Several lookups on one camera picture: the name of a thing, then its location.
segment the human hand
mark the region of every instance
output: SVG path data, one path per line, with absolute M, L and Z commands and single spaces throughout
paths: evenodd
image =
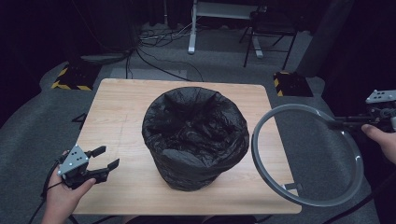
M 92 178 L 85 181 L 77 189 L 70 189 L 62 183 L 61 177 L 57 175 L 58 170 L 59 167 L 53 171 L 49 179 L 50 189 L 47 191 L 46 211 L 41 222 L 42 224 L 65 223 L 67 218 L 76 209 L 82 196 L 84 196 L 96 182 L 96 180 Z
M 396 164 L 396 133 L 384 133 L 370 124 L 364 124 L 361 130 L 381 146 L 388 160 Z

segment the black trash bag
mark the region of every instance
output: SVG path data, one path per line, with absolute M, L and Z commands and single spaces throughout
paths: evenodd
M 168 91 L 149 106 L 142 126 L 145 144 L 172 189 L 201 189 L 248 152 L 246 120 L 217 91 Z

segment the light wood tabletop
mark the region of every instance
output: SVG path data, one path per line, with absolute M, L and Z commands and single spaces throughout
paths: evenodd
M 142 136 L 143 117 L 161 94 L 179 87 L 203 87 L 232 100 L 247 120 L 250 134 L 271 109 L 260 85 L 104 79 L 78 138 L 84 151 L 106 146 L 90 159 L 88 169 L 106 167 L 120 158 L 107 182 L 95 185 L 75 214 L 96 215 L 242 215 L 296 214 L 301 206 L 272 191 L 254 166 L 250 149 L 232 169 L 196 191 L 171 189 L 160 176 Z M 263 126 L 259 145 L 262 162 L 279 184 L 293 183 L 276 122 Z

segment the gray ring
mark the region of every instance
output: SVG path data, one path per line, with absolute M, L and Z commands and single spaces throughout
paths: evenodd
M 334 199 L 330 199 L 327 201 L 316 201 L 298 197 L 281 186 L 279 186 L 275 180 L 268 174 L 265 170 L 264 165 L 262 164 L 262 160 L 260 159 L 260 154 L 258 150 L 258 139 L 260 129 L 262 125 L 271 117 L 276 114 L 285 112 L 285 111 L 303 111 L 307 112 L 310 115 L 313 115 L 316 119 L 319 119 L 323 123 L 327 124 L 328 121 L 334 120 L 332 117 L 328 116 L 327 114 L 323 113 L 320 110 L 317 110 L 308 105 L 297 105 L 297 104 L 289 104 L 289 105 L 281 105 L 266 113 L 262 119 L 260 119 L 259 123 L 256 125 L 252 138 L 251 138 L 251 152 L 253 156 L 254 164 L 256 165 L 257 171 L 262 176 L 262 179 L 267 183 L 267 185 L 275 191 L 277 194 L 282 196 L 283 198 L 300 205 L 311 205 L 317 207 L 329 207 L 329 206 L 336 206 L 338 204 L 344 203 L 352 198 L 355 193 L 361 187 L 361 182 L 363 180 L 363 162 L 361 159 L 361 153 L 359 151 L 358 146 L 356 145 L 355 141 L 353 140 L 352 136 L 348 132 L 338 131 L 341 135 L 344 136 L 346 142 L 348 143 L 350 149 L 355 158 L 355 166 L 352 172 L 352 178 L 348 184 L 347 190 L 341 195 Z

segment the chair leg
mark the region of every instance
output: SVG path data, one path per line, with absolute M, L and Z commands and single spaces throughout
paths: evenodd
M 245 32 L 244 32 L 244 34 L 242 35 L 242 37 L 241 37 L 241 39 L 239 40 L 239 44 L 242 42 L 242 40 L 245 38 L 245 35 L 247 34 L 247 32 L 248 32 L 248 28 L 250 28 L 249 26 L 245 29 Z
M 293 39 L 291 40 L 290 46 L 289 46 L 289 51 L 288 51 L 288 55 L 286 56 L 285 62 L 283 63 L 282 66 L 282 70 L 285 70 L 286 67 L 286 63 L 288 62 L 290 53 L 291 53 L 291 49 L 293 48 L 293 44 L 294 44 L 294 40 L 296 39 L 297 33 L 294 34 Z
M 244 67 L 247 66 L 247 61 L 248 61 L 248 54 L 250 52 L 250 46 L 251 46 L 251 42 L 253 41 L 253 29 L 251 29 L 251 33 L 250 33 L 250 38 L 248 39 L 248 44 L 247 44 L 247 55 L 245 56 L 245 62 L 244 62 Z
M 277 44 L 277 42 L 279 42 L 282 38 L 283 38 L 283 35 L 273 44 L 273 46 L 275 46 Z

